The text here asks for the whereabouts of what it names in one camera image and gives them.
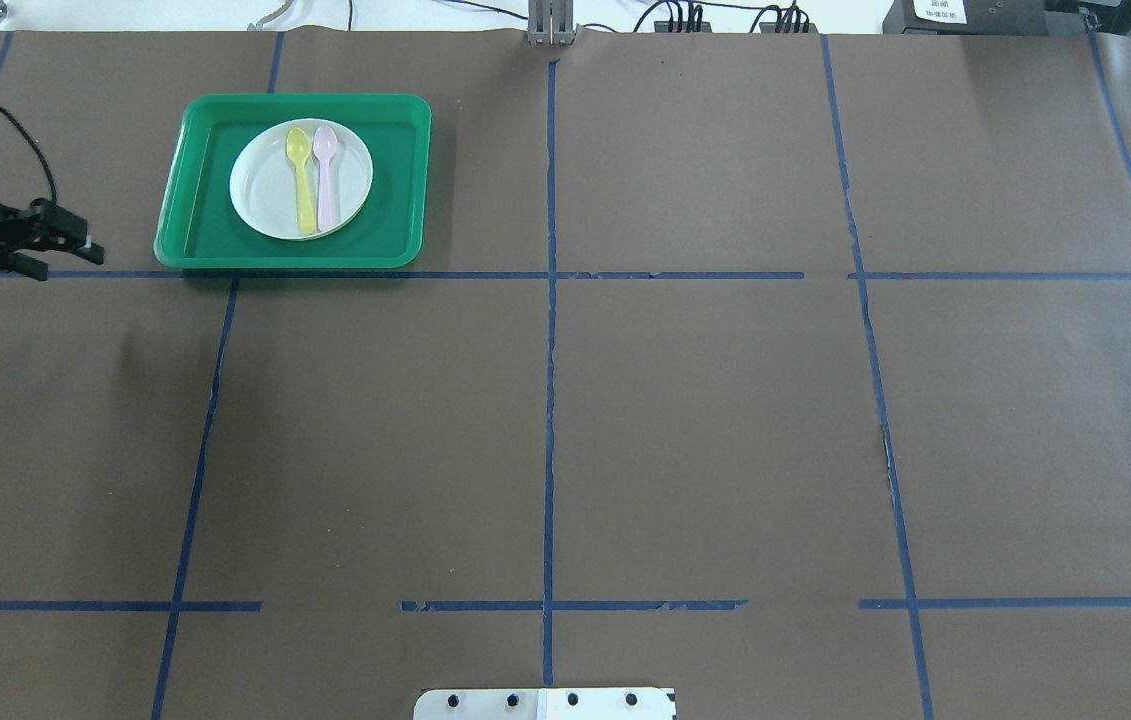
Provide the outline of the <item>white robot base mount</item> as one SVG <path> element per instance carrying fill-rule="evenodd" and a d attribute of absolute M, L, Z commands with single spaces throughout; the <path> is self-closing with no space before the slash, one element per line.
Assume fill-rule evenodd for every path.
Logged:
<path fill-rule="evenodd" d="M 414 719 L 675 719 L 675 692 L 657 687 L 432 689 Z"/>

